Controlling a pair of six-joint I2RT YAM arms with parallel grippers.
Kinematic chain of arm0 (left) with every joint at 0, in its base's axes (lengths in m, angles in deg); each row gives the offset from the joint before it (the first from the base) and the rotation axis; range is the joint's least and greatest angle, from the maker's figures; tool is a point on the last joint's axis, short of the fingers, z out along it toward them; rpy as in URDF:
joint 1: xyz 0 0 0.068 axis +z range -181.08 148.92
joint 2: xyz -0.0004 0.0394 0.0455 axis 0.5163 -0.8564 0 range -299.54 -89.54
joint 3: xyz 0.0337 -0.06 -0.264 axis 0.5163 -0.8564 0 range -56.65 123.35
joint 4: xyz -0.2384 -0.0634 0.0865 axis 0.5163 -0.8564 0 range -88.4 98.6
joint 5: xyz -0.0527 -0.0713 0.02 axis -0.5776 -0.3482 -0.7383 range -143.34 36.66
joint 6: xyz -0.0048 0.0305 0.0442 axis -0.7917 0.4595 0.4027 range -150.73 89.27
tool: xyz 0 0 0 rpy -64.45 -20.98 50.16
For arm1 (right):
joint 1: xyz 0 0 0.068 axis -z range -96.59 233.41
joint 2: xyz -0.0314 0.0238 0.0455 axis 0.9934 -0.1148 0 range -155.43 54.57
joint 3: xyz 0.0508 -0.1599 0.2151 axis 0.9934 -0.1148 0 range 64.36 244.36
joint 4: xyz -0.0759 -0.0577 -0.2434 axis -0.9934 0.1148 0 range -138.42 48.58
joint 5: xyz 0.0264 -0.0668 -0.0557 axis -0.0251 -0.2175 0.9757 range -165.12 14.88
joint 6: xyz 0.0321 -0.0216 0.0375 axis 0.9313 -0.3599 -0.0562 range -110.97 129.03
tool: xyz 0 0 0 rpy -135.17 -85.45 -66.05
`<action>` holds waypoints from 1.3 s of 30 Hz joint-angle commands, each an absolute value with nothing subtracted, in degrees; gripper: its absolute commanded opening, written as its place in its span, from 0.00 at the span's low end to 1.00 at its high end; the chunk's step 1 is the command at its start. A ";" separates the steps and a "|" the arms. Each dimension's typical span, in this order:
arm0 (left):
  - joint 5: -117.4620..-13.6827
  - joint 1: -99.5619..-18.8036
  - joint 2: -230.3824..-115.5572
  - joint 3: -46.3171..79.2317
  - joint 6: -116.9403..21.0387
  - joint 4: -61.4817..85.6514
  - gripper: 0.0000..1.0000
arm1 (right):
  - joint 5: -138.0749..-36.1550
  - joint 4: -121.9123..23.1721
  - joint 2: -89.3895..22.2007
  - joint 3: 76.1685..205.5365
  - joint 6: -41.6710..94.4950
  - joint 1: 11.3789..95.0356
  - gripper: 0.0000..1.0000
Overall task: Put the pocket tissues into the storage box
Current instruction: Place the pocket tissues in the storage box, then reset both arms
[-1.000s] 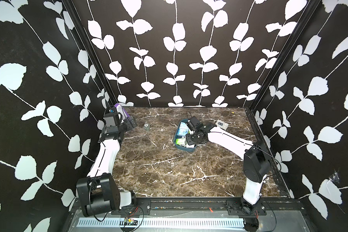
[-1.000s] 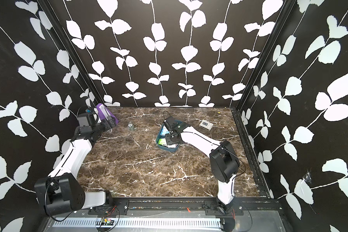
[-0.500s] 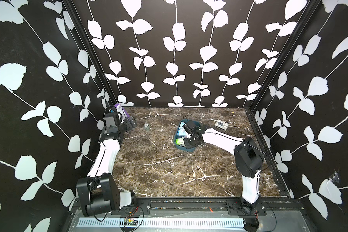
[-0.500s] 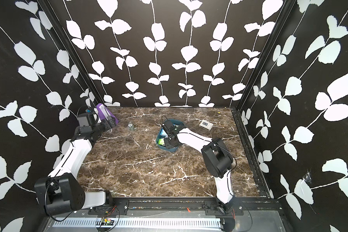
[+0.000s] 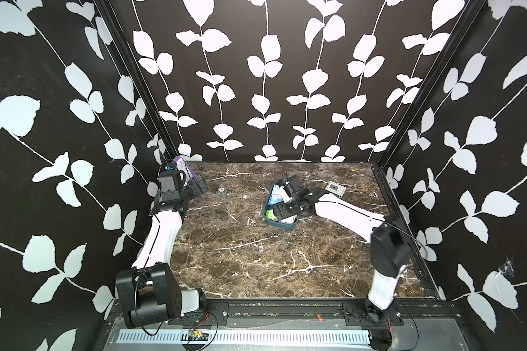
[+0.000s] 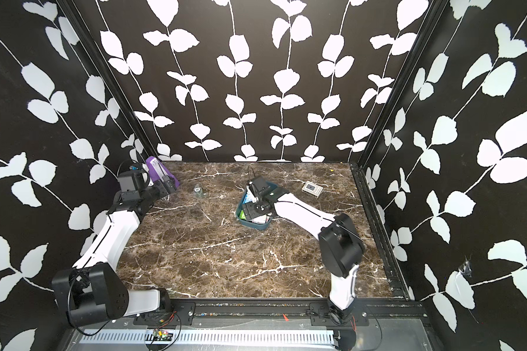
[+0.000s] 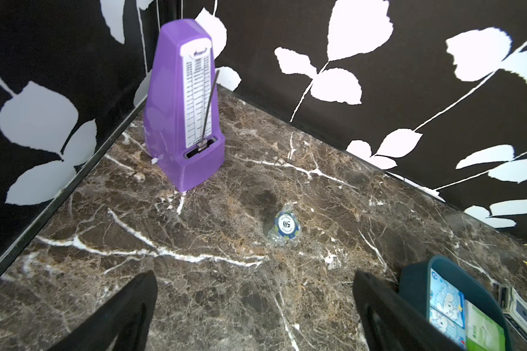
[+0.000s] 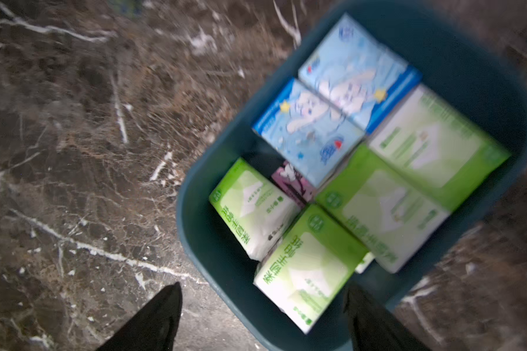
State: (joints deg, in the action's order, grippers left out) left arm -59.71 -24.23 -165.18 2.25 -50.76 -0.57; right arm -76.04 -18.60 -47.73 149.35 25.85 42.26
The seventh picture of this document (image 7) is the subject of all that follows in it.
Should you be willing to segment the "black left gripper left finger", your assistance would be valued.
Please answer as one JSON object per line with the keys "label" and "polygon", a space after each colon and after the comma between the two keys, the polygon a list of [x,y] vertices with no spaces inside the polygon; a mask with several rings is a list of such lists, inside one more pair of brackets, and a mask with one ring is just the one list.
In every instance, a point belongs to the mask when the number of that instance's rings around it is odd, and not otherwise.
{"label": "black left gripper left finger", "polygon": [[158,298],[153,271],[140,273],[52,350],[144,350]]}

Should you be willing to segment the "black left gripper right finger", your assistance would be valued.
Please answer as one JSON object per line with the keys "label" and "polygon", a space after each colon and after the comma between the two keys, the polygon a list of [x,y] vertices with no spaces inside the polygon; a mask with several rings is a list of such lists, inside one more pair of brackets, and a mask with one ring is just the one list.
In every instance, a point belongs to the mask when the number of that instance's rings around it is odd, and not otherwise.
{"label": "black left gripper right finger", "polygon": [[370,350],[459,350],[395,291],[356,271],[352,292]]}

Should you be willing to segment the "teal plastic storage box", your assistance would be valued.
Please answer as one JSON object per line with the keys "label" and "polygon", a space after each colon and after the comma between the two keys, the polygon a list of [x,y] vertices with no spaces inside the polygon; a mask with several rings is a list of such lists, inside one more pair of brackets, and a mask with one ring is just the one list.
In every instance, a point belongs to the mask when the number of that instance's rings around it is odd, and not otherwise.
{"label": "teal plastic storage box", "polygon": [[440,273],[446,281],[458,288],[468,301],[504,329],[505,350],[511,351],[513,347],[507,321],[492,293],[453,260],[445,256],[435,255],[430,260],[404,267],[400,275],[399,296],[427,320],[430,306],[429,278],[432,269]]}

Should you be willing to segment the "light blue tissue pack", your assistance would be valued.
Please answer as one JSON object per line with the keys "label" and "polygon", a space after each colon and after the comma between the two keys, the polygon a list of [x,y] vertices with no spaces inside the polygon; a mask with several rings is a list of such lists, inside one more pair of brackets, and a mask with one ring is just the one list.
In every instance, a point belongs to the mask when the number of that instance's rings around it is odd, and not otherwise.
{"label": "light blue tissue pack", "polygon": [[462,292],[430,269],[430,324],[462,350],[466,349],[464,304]]}

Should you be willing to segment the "green white tissue pack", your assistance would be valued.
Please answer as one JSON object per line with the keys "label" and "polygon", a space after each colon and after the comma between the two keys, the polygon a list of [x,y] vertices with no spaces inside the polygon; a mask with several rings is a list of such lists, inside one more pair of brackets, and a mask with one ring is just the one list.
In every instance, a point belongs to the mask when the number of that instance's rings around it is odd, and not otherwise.
{"label": "green white tissue pack", "polygon": [[504,329],[470,301],[466,301],[466,349],[505,351]]}

